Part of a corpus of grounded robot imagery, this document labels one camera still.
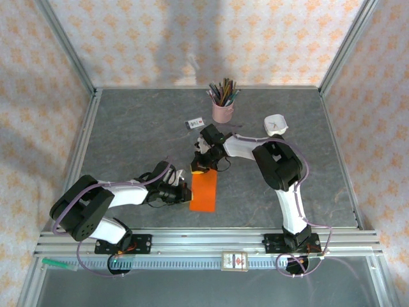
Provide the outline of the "label on front rail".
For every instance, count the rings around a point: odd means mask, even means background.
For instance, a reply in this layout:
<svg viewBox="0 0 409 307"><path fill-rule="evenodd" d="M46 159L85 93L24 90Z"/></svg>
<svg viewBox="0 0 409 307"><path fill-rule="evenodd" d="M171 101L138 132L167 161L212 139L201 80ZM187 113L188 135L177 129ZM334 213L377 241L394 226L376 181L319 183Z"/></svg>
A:
<svg viewBox="0 0 409 307"><path fill-rule="evenodd" d="M249 259L246 252L224 251L221 259L222 271L247 272Z"/></svg>

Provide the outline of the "thin aluminium frame rail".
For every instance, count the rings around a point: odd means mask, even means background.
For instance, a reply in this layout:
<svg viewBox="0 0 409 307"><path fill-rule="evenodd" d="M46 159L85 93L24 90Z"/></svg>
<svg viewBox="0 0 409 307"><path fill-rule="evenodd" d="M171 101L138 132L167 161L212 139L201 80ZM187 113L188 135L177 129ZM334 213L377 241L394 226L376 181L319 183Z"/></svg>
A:
<svg viewBox="0 0 409 307"><path fill-rule="evenodd" d="M317 86L311 85L270 85L270 84L259 84L255 86L242 85L239 84L238 89L256 89L256 90L319 90ZM209 90L209 85L190 85L190 86L99 86L95 90Z"/></svg>

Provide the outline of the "grey pencil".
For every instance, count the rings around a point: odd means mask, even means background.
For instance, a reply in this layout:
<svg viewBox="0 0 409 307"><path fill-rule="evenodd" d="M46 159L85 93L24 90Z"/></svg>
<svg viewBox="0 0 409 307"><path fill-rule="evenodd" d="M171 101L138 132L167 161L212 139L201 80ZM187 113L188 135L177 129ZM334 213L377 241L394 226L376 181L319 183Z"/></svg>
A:
<svg viewBox="0 0 409 307"><path fill-rule="evenodd" d="M214 97L215 103L216 104L220 104L220 100L221 100L221 96L220 96L220 91L218 90L218 88L216 87L216 85L214 83L210 83L209 84L210 87L210 91Z"/></svg>

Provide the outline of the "aluminium frame post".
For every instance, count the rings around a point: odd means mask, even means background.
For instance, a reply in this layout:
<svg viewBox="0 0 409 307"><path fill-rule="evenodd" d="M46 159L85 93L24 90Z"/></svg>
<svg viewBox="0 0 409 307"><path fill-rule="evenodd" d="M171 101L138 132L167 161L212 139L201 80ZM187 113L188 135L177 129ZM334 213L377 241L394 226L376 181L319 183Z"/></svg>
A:
<svg viewBox="0 0 409 307"><path fill-rule="evenodd" d="M341 72L342 67L346 63L353 48L356 46L379 1L380 0L363 0L361 7L336 53L336 56L332 60L327 73L318 87L320 97L324 98L330 91L331 86Z"/></svg>
<svg viewBox="0 0 409 307"><path fill-rule="evenodd" d="M74 49L66 31L63 28L58 16L56 15L54 9L49 0L34 0L37 7L40 9L42 15L45 17L45 20L49 24L51 31L54 33L57 41L68 57L70 63L73 66L73 69L79 76L82 85L85 87L86 91L90 95L94 95L96 88L94 87L80 57Z"/></svg>

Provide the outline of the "wide aluminium base rail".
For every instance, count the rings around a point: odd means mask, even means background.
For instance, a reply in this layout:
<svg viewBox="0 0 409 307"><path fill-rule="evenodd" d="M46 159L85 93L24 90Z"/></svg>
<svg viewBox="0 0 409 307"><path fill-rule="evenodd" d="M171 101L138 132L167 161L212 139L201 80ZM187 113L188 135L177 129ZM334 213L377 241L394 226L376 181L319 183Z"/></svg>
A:
<svg viewBox="0 0 409 307"><path fill-rule="evenodd" d="M265 254L262 241L266 234L281 234L268 228L145 228L136 234L152 235L151 253L159 256L214 256L223 251L244 251L250 256ZM324 247L329 240L327 256L380 255L383 248L374 230L335 228L313 230ZM35 256L75 256L77 243L70 236L42 232L35 247Z"/></svg>

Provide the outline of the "pink pencil cup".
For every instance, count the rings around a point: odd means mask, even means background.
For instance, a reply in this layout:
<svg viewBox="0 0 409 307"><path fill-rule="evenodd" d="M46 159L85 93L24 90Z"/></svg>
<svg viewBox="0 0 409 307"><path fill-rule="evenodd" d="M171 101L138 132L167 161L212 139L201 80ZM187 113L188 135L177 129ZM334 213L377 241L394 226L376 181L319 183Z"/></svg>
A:
<svg viewBox="0 0 409 307"><path fill-rule="evenodd" d="M234 103L230 106L218 106L212 103L212 118L217 123L227 123L233 117Z"/></svg>

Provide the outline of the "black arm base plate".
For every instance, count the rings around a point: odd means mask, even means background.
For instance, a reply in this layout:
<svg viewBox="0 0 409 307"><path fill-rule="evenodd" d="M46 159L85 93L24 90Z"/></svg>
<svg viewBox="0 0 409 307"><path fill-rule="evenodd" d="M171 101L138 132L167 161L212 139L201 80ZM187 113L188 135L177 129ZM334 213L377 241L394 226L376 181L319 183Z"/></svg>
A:
<svg viewBox="0 0 409 307"><path fill-rule="evenodd" d="M289 235L283 233L264 234L264 239L261 242L265 247L266 254L321 253L323 251L317 233L312 233L298 247L295 246L295 243L291 243Z"/></svg>
<svg viewBox="0 0 409 307"><path fill-rule="evenodd" d="M151 251L152 235L128 234L118 243L97 240L94 253L97 255L148 255Z"/></svg>

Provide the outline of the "white square clock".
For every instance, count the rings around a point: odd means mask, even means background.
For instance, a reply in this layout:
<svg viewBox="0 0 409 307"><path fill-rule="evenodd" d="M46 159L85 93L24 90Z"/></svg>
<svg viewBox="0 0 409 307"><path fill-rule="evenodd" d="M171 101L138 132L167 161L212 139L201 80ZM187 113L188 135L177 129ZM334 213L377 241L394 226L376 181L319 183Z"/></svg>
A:
<svg viewBox="0 0 409 307"><path fill-rule="evenodd" d="M273 114L264 119L264 128L269 136L283 135L288 129L288 124L283 115Z"/></svg>

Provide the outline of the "green pen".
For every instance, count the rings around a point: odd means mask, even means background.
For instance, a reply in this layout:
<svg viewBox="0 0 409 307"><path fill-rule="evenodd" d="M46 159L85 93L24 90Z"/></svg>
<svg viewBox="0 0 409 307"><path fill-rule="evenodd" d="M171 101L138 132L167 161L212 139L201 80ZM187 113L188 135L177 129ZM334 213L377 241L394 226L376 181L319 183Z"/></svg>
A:
<svg viewBox="0 0 409 307"><path fill-rule="evenodd" d="M57 267L60 269L66 269L66 270L73 271L73 272L78 271L78 267L76 265L71 265L65 262L60 262L60 261L49 259L49 258L43 258L42 264L50 265L50 266Z"/></svg>

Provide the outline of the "aluminium side rail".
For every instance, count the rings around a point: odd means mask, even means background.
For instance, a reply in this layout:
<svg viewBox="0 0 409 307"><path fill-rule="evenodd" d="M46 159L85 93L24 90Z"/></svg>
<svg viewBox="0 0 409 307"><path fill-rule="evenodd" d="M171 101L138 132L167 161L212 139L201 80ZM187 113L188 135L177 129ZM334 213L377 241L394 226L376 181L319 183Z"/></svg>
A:
<svg viewBox="0 0 409 307"><path fill-rule="evenodd" d="M325 97L323 92L318 89L318 93L320 96L320 101L323 107L323 111L325 113L327 122L328 122L328 127L332 136L332 141L334 143L334 147L336 150L336 154L337 154L337 158L339 160L339 164L341 167L341 173L343 174L343 179L344 179L344 183L346 184L346 192L348 193L348 197L351 203L351 207L352 207L352 212L353 212L353 216L355 218L356 221L356 228L359 230L364 230L365 226L362 220L362 214L360 212L359 206L357 204L357 197L355 195L355 192L353 190L353 184L351 182L351 178L349 176L347 167L346 167L346 163L345 163L345 159L344 159L344 155L342 153L341 147L340 147L340 142L338 140L338 137L336 135L336 128L335 125L333 123L332 117L330 115L329 112L329 108L327 107L327 104L325 102Z"/></svg>
<svg viewBox="0 0 409 307"><path fill-rule="evenodd" d="M96 88L94 94L91 95L89 104L86 108L85 115L79 130L79 134L75 139L75 147L68 165L68 172L58 199L71 188L75 181L79 178L82 164L85 158L90 135L95 122L96 114L100 104L103 89Z"/></svg>

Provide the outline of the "orange square paper sheet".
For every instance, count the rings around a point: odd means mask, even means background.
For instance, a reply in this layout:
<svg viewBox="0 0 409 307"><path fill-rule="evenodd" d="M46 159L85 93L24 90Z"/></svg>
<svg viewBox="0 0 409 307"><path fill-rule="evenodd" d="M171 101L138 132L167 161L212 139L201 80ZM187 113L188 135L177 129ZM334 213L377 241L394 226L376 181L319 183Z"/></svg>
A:
<svg viewBox="0 0 409 307"><path fill-rule="evenodd" d="M217 193L217 172L192 174L192 200L189 209L196 212L214 213Z"/></svg>

